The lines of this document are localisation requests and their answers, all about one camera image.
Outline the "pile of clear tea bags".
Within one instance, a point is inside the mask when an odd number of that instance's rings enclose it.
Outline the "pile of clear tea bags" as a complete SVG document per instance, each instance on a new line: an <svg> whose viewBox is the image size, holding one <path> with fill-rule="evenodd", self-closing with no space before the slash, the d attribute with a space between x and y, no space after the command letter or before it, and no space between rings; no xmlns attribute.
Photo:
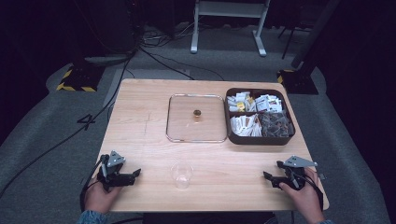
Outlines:
<svg viewBox="0 0 396 224"><path fill-rule="evenodd" d="M263 112L259 115L264 137L291 137L295 134L293 124L284 112Z"/></svg>

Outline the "pile of white brown-print sachets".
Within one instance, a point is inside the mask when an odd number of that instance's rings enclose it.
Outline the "pile of white brown-print sachets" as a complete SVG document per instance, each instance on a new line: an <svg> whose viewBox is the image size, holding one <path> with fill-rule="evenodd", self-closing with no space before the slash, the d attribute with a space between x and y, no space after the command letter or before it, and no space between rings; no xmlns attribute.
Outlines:
<svg viewBox="0 0 396 224"><path fill-rule="evenodd" d="M267 111L278 113L283 110L282 100L275 95L264 94L255 99L258 112Z"/></svg>

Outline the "brown compartment box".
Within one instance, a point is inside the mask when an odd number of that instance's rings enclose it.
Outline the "brown compartment box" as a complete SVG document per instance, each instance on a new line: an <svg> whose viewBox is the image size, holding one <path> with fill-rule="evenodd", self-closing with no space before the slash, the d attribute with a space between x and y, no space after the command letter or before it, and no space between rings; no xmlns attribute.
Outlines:
<svg viewBox="0 0 396 224"><path fill-rule="evenodd" d="M279 99L282 100L282 106L283 110L281 112L284 112L287 117L290 119L291 123L293 124L293 121L290 116L290 111L286 105L285 102L285 97L284 95L277 90L271 90L271 89L242 89L242 88L231 88L228 89L226 92L226 101L225 101L225 114L226 114L226 124L227 124L227 134L228 138L230 139L231 142L237 145L264 145L264 146L284 146L286 145L289 140L294 136L292 135L291 137L245 137L245 136L238 136L235 133L233 133L231 129L231 122L230 119L232 117L239 117L239 116L251 116L254 114L257 114L258 117L260 113L267 112L267 111L261 111L261 112L231 112L229 110L229 106L227 103L227 97L228 96L233 96L236 95L238 92L243 92L243 91L249 91L250 95L254 98L254 100L261 95L264 94L270 94L270 95L275 95Z"/></svg>

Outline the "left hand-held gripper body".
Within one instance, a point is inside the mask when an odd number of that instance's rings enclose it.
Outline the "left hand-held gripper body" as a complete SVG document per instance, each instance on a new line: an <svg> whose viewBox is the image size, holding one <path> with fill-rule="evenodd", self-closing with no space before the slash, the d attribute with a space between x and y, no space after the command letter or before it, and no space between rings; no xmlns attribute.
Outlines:
<svg viewBox="0 0 396 224"><path fill-rule="evenodd" d="M109 154L101 156L101 168L97 180L103 184L105 190L113 187L124 187L124 178L131 174L121 174L120 169L126 162L118 152L112 150Z"/></svg>

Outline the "white metal stand frame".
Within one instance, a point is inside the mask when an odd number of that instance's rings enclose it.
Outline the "white metal stand frame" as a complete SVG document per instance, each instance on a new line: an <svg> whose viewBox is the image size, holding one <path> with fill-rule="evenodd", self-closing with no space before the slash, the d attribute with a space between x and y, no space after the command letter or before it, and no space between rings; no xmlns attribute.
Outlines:
<svg viewBox="0 0 396 224"><path fill-rule="evenodd" d="M259 19L258 28L252 31L259 55L265 57L266 49L262 41L262 28L266 19L271 0L263 3L233 3L233 2L211 2L207 0L195 0L193 13L193 34L191 38L191 53L198 51L199 19L201 16L220 16Z"/></svg>

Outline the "clear plastic cup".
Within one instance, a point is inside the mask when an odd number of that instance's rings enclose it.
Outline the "clear plastic cup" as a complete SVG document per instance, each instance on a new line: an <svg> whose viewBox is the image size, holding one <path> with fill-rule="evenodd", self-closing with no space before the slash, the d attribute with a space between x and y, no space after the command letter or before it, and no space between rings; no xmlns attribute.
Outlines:
<svg viewBox="0 0 396 224"><path fill-rule="evenodd" d="M178 189L186 189L193 176L193 167L189 163L178 161L171 167L171 175Z"/></svg>

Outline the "yellow black striped base plate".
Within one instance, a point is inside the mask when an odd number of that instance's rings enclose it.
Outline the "yellow black striped base plate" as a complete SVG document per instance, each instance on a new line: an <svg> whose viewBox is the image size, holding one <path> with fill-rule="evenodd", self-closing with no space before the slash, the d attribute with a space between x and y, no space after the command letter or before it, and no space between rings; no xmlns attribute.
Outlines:
<svg viewBox="0 0 396 224"><path fill-rule="evenodd" d="M278 70L276 72L276 80L289 94L318 94L311 76L304 76L298 70Z"/></svg>
<svg viewBox="0 0 396 224"><path fill-rule="evenodd" d="M77 68L70 66L65 72L57 91L87 91L98 90L99 82L105 71L104 67L92 66L87 68Z"/></svg>

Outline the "clear lid with gold knob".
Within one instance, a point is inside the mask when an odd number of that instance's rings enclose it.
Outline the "clear lid with gold knob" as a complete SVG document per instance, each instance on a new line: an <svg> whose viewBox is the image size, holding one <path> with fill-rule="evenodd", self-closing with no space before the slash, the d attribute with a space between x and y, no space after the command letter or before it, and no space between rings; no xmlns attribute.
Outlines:
<svg viewBox="0 0 396 224"><path fill-rule="evenodd" d="M166 137L174 143L221 143L227 138L224 100L216 94L170 97Z"/></svg>

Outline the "person's left hand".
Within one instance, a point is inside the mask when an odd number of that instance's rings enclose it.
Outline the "person's left hand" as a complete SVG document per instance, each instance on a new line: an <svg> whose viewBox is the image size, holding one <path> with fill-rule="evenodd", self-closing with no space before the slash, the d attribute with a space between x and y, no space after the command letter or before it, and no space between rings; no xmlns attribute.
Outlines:
<svg viewBox="0 0 396 224"><path fill-rule="evenodd" d="M114 187L106 191L101 182L92 179L85 195L85 209L106 214L117 200L122 187Z"/></svg>

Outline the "black tripod legs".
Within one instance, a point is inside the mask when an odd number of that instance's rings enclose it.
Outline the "black tripod legs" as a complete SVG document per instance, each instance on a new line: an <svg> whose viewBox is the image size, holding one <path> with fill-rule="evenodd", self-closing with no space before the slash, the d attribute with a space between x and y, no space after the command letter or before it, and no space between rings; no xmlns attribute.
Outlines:
<svg viewBox="0 0 396 224"><path fill-rule="evenodd" d="M303 22L300 22L300 23L298 23L297 25L295 25L293 27L284 27L277 38L280 38L285 33L286 30L289 30L290 34L289 34L289 37L287 39L286 46L285 46L285 48L283 50L281 59L282 60L285 59L286 54L287 54L287 52L289 50L289 47L290 47L291 43L298 43L298 44L303 44L304 43L304 41L301 38L298 38L298 39L294 38L294 34L295 33L297 33L297 32L305 33L305 37L308 37L308 35L312 31L312 29L313 29L312 25L309 25L309 24L303 23Z"/></svg>

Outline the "pile of white yellow sachets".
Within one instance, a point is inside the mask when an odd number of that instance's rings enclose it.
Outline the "pile of white yellow sachets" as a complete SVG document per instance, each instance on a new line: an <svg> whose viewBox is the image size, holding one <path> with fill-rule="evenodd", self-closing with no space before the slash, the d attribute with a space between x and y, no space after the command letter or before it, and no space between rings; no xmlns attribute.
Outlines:
<svg viewBox="0 0 396 224"><path fill-rule="evenodd" d="M256 112L256 102L249 91L228 96L227 103L231 112Z"/></svg>

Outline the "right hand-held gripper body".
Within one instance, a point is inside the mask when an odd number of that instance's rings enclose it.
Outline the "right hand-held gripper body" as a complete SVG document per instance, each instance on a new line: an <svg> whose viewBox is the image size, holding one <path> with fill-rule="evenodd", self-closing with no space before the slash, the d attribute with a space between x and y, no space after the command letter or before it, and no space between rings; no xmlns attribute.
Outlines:
<svg viewBox="0 0 396 224"><path fill-rule="evenodd" d="M314 167L318 164L314 161L309 161L298 156L291 156L286 161L277 161L276 165L285 171L286 176L281 177L279 182L286 183L295 190L300 190L305 185L304 168Z"/></svg>

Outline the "pile of white stick packets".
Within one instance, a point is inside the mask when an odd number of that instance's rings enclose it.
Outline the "pile of white stick packets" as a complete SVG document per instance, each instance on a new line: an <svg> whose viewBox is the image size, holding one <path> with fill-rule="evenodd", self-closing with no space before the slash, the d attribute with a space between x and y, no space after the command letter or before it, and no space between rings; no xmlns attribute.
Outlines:
<svg viewBox="0 0 396 224"><path fill-rule="evenodd" d="M262 126L257 114L251 116L232 117L230 119L231 129L238 136L261 137Z"/></svg>

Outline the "black slanted pole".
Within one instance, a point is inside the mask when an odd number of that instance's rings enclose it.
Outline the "black slanted pole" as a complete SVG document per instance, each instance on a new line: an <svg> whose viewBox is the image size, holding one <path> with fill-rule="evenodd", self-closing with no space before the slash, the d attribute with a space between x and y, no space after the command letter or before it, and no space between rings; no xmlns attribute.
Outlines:
<svg viewBox="0 0 396 224"><path fill-rule="evenodd" d="M324 41L321 33L324 31L327 22L331 19L332 14L336 10L341 0L330 0L320 13L313 30L308 35L303 46L298 51L291 62L293 68L299 68L303 65L309 65L314 60L319 58L319 49Z"/></svg>

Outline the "person's right hand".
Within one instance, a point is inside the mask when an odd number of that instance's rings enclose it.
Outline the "person's right hand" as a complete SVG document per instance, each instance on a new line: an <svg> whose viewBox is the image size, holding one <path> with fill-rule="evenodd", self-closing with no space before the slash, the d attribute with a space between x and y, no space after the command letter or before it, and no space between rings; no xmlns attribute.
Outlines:
<svg viewBox="0 0 396 224"><path fill-rule="evenodd" d="M318 195L312 186L305 185L301 190L294 190L285 183L280 183L279 186L291 197L295 207L308 224L319 224L326 220Z"/></svg>

